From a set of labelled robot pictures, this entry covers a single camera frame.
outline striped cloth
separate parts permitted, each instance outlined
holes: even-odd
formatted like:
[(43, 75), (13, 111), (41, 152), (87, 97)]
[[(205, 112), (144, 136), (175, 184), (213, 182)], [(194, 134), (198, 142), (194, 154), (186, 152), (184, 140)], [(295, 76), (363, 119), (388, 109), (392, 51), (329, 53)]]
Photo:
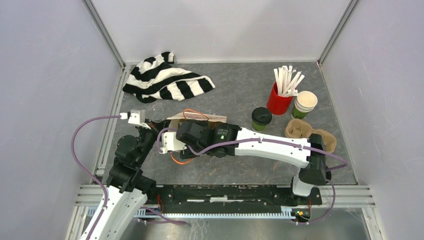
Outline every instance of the striped cloth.
[(147, 104), (156, 99), (181, 101), (215, 88), (209, 77), (170, 66), (173, 63), (169, 51), (147, 58), (134, 67), (122, 90)]

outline gray tabletop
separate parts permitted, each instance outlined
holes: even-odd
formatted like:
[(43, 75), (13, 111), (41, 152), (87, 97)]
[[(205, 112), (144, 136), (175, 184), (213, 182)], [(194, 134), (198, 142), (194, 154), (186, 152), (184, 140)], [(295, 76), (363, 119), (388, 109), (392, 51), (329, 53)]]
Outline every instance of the gray tabletop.
[[(318, 104), (304, 119), (314, 129), (323, 129), (337, 139), (334, 154), (348, 159), (345, 143), (327, 91), (325, 82), (315, 62), (251, 62), (251, 63), (196, 63), (174, 64), (200, 75), (210, 77), (216, 88), (205, 94), (183, 101), (157, 100), (144, 104), (132, 94), (125, 93), (120, 112), (131, 109), (146, 110), (149, 119), (164, 119), (182, 112), (186, 108), (206, 114), (227, 116), (227, 122), (252, 129), (252, 111), (256, 107), (266, 107), (271, 88), (275, 82), (274, 68), (292, 65), (302, 71), (305, 79), (298, 86), (300, 91), (311, 91), (318, 98)], [(292, 119), (290, 110), (283, 115), (274, 115), (264, 134), (284, 137), (284, 129)], [(113, 135), (112, 146), (103, 177), (105, 181), (113, 164), (118, 139), (124, 135), (137, 135), (138, 132), (125, 121), (118, 121)], [(327, 165), (341, 164), (327, 158)], [(226, 156), (222, 158), (208, 155), (196, 157), (186, 165), (173, 162), (169, 154), (159, 154), (153, 148), (142, 169), (144, 175), (158, 184), (284, 184), (291, 182), (296, 167), (277, 160), (256, 156)], [(350, 167), (332, 173), (335, 184), (355, 184)]]

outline white paper cup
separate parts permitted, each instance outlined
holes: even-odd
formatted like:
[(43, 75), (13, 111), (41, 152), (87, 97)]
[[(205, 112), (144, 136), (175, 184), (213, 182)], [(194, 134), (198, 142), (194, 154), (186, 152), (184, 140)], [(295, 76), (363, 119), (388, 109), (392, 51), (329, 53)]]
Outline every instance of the white paper cup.
[(303, 119), (318, 103), (318, 98), (310, 91), (301, 91), (294, 101), (291, 117)]
[(312, 111), (318, 104), (318, 98), (310, 91), (301, 91), (294, 102), (298, 110)]

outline white enclosure panel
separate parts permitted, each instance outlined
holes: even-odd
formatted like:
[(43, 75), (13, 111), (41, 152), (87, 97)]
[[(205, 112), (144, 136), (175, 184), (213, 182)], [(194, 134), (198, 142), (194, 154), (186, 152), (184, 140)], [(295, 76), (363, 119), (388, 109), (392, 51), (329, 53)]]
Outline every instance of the white enclosure panel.
[(64, 239), (120, 68), (80, 0), (2, 0), (0, 38), (0, 239)]
[(361, 1), (323, 72), (390, 240), (422, 239), (424, 1)]
[(93, 0), (126, 62), (317, 60), (349, 0)]

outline cardboard cup holder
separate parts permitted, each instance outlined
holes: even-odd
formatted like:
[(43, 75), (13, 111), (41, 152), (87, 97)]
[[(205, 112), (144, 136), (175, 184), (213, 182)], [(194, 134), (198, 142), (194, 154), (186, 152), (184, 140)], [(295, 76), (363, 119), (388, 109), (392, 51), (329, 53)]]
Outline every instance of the cardboard cup holder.
[(300, 139), (309, 138), (311, 134), (319, 134), (322, 136), (324, 142), (324, 150), (329, 153), (333, 153), (336, 149), (337, 140), (333, 134), (323, 129), (313, 129), (312, 126), (300, 119), (292, 119), (288, 122), (287, 127), (284, 130), (286, 138)]

